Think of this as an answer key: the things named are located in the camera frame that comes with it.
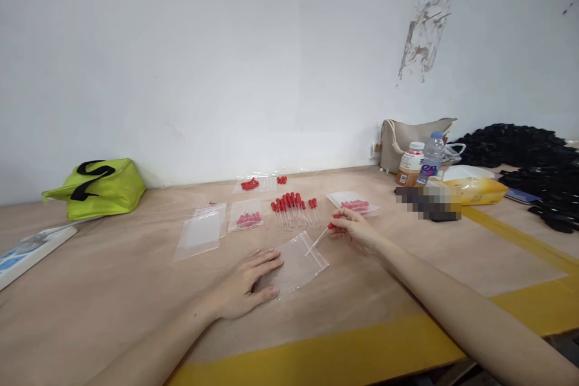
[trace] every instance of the yellow tissue pack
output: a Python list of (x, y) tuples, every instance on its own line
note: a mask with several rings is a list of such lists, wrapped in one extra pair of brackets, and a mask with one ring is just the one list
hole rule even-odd
[(468, 177), (444, 181), (450, 187), (460, 187), (462, 205), (499, 203), (508, 187), (490, 178)]

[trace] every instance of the beige handbag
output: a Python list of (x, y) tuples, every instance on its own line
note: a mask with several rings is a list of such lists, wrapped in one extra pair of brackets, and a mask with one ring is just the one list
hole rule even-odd
[(427, 124), (408, 125), (404, 122), (386, 119), (382, 123), (380, 132), (379, 143), (382, 151), (380, 167), (388, 173), (398, 173), (400, 160), (410, 146), (410, 142), (426, 143), (434, 131), (443, 131), (446, 135), (454, 121), (456, 118), (442, 118)]

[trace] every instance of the bag strap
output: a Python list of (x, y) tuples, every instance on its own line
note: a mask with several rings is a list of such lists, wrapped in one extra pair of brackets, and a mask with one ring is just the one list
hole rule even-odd
[[(390, 128), (392, 128), (392, 147), (394, 148), (394, 151), (397, 152), (398, 154), (403, 154), (404, 150), (401, 149), (400, 146), (398, 146), (398, 142), (396, 141), (396, 131), (394, 129), (394, 121), (392, 119), (386, 119), (385, 122), (390, 126)], [(445, 130), (445, 136), (448, 134), (451, 128), (452, 123)]]
[(390, 128), (392, 128), (392, 147), (394, 148), (394, 151), (396, 151), (397, 154), (403, 154), (404, 151), (400, 149), (400, 146), (398, 146), (398, 142), (396, 141), (396, 131), (394, 129), (394, 121), (392, 119), (386, 119), (386, 123), (390, 126)]
[(115, 168), (113, 168), (111, 166), (100, 166), (99, 168), (96, 168), (90, 172), (87, 172), (86, 168), (88, 165), (91, 165), (93, 163), (100, 163), (103, 161), (105, 161), (105, 160), (93, 160), (90, 162), (85, 162), (85, 163), (82, 163), (77, 168), (77, 174), (79, 174), (79, 175), (100, 175), (100, 176), (98, 178), (93, 179), (93, 180), (87, 181), (86, 183), (82, 183), (80, 186), (76, 187), (74, 189), (74, 192), (72, 192), (72, 194), (71, 194), (71, 200), (84, 201), (89, 196), (98, 196), (98, 194), (95, 194), (95, 193), (87, 193), (86, 189), (93, 182), (98, 181), (101, 178), (105, 178), (105, 177), (115, 173)]

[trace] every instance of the wall stain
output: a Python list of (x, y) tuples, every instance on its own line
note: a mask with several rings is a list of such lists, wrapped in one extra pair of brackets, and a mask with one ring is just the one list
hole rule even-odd
[(571, 3), (571, 4), (567, 7), (567, 9), (565, 9), (565, 10), (563, 11), (563, 15), (565, 15), (565, 14), (567, 13), (567, 11), (569, 10), (569, 8), (571, 8), (571, 6), (573, 6), (573, 3)]
[(415, 0), (415, 18), (410, 21), (398, 79), (416, 76), (424, 82), (425, 74), (432, 69), (440, 38), (452, 0)]

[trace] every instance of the hand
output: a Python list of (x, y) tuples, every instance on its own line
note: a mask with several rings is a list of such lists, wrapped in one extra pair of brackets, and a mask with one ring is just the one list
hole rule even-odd
[(334, 228), (328, 233), (332, 237), (345, 237), (348, 242), (364, 253), (375, 254), (382, 237), (359, 213), (340, 208), (332, 213)]
[(257, 249), (233, 269), (206, 297), (217, 318), (238, 318), (261, 303), (275, 298), (279, 290), (269, 286), (258, 293), (252, 288), (257, 280), (283, 264), (277, 250)]

